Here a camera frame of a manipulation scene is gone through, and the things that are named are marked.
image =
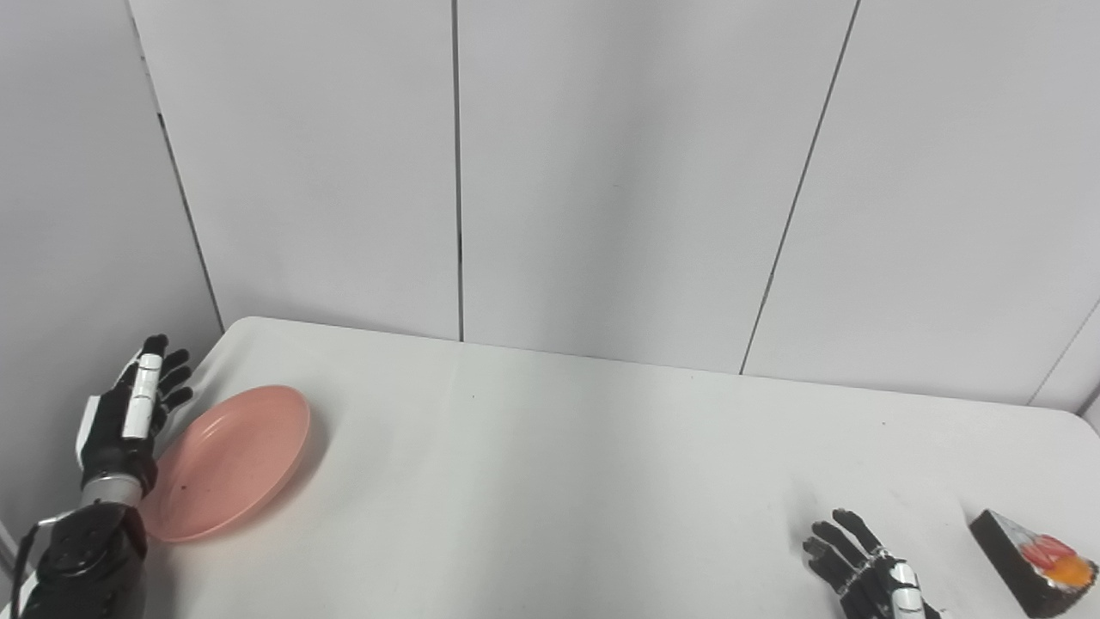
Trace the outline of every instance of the white table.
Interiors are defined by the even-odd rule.
[[[154,548],[150,618],[832,619],[800,545],[834,507],[956,619],[1024,617],[982,508],[1100,559],[1100,438],[1064,412],[248,319],[169,432],[268,384],[312,406],[301,471]]]

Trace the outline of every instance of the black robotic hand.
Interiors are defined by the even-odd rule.
[[[810,555],[810,568],[840,596],[848,619],[941,619],[924,601],[913,568],[883,548],[864,519],[843,509],[834,510],[833,519],[859,541],[862,551],[826,521],[813,524],[814,537],[802,548]]]
[[[191,369],[186,366],[189,358],[187,351],[179,350],[165,356],[167,347],[168,339],[164,335],[147,339],[114,387],[99,397],[87,438],[79,447],[80,466],[84,468],[81,488],[97,478],[123,473],[141,484],[142,496],[153,489],[156,484],[153,440],[164,428],[168,414],[190,400],[193,395],[190,388],[180,388],[191,377]],[[143,364],[157,367],[147,368]],[[150,383],[153,369],[158,375],[152,377],[155,383]],[[142,411],[134,413],[134,409],[143,405],[143,379],[147,399],[144,402],[147,409],[144,423],[140,420]]]
[[[144,608],[145,529],[138,502],[156,484],[153,441],[168,414],[191,398],[188,354],[165,355],[155,335],[109,391],[89,399],[77,438],[84,471],[80,506],[43,520],[15,557],[11,618],[20,617],[20,583],[38,528],[54,524],[38,562],[24,619],[136,619]]]

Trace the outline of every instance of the pink plate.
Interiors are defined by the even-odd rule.
[[[140,508],[145,528],[186,542],[255,512],[290,479],[308,434],[309,405],[289,387],[257,387],[221,402],[161,456],[160,478]]]

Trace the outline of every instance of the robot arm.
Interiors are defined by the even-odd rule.
[[[156,484],[153,441],[191,398],[187,352],[145,345],[108,393],[89,401],[78,436],[80,505],[35,524],[15,557],[11,619],[136,619],[144,610],[145,530],[136,506]],[[53,524],[37,585],[20,616],[19,585],[34,535]]]

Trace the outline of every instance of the white wall panel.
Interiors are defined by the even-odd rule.
[[[227,322],[458,336],[447,0],[133,0]]]
[[[854,2],[459,2],[468,342],[737,372]]]
[[[1035,394],[1032,405],[1080,412],[1100,388],[1100,302],[1077,332],[1050,376]]]
[[[1092,424],[1092,428],[1100,433],[1100,400],[1093,401],[1092,406],[1085,411],[1085,421]]]
[[[1098,23],[864,2],[746,374],[1026,404],[1100,296]]]
[[[124,0],[0,2],[0,520],[72,509],[85,400],[219,335]]]

